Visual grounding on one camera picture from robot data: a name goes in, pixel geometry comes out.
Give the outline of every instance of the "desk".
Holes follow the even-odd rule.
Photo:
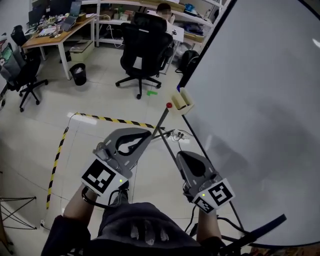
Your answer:
[[[174,57],[176,55],[176,52],[177,52],[179,45],[184,42],[185,30],[179,26],[175,26],[175,25],[171,25],[171,26],[172,26],[172,37],[175,42],[175,46],[174,46],[173,54],[170,57],[168,65],[165,68],[165,72],[163,72],[162,74],[167,74],[169,66],[172,63],[172,61],[174,60]]]
[[[50,38],[49,36],[37,38],[38,34],[35,34],[22,46],[22,48],[23,50],[27,50],[35,47],[40,47],[42,57],[44,57],[45,60],[43,47],[58,46],[65,76],[68,80],[70,80],[71,76],[69,74],[69,67],[64,49],[64,41],[66,41],[70,36],[72,36],[75,32],[77,32],[79,29],[81,29],[84,25],[88,23],[91,23],[91,40],[93,41],[93,43],[95,43],[95,17],[93,16],[90,18],[86,18],[84,21],[77,22],[70,31],[64,31],[58,38]]]

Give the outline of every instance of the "laptop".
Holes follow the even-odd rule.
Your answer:
[[[67,32],[76,23],[76,20],[80,13],[81,3],[82,2],[72,2],[71,8],[70,8],[70,14],[68,18],[66,18],[63,24],[61,25],[62,30]]]

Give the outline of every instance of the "wooden desk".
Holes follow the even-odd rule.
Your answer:
[[[61,34],[58,38],[50,38],[49,36],[37,37],[38,34],[35,34],[30,38],[23,46],[23,50],[40,47],[41,54],[44,60],[46,60],[45,52],[43,47],[45,46],[58,46],[63,69],[68,80],[71,79],[69,74],[69,67],[67,63],[66,53],[64,49],[64,41],[71,37],[75,32],[81,29],[84,25],[91,23],[91,40],[95,43],[95,17],[86,18],[84,21],[77,22],[70,31]]]

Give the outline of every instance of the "white wall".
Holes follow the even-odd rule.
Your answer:
[[[238,0],[186,85],[186,115],[258,243],[320,241],[320,20],[298,0]]]
[[[16,25],[26,26],[29,20],[28,12],[31,10],[30,0],[0,0],[0,35],[7,34],[8,41],[15,47],[10,34]],[[0,92],[6,81],[0,76]]]

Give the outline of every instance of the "trash bin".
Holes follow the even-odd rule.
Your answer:
[[[82,86],[87,81],[85,64],[75,64],[72,68],[70,68],[70,72],[77,86]]]

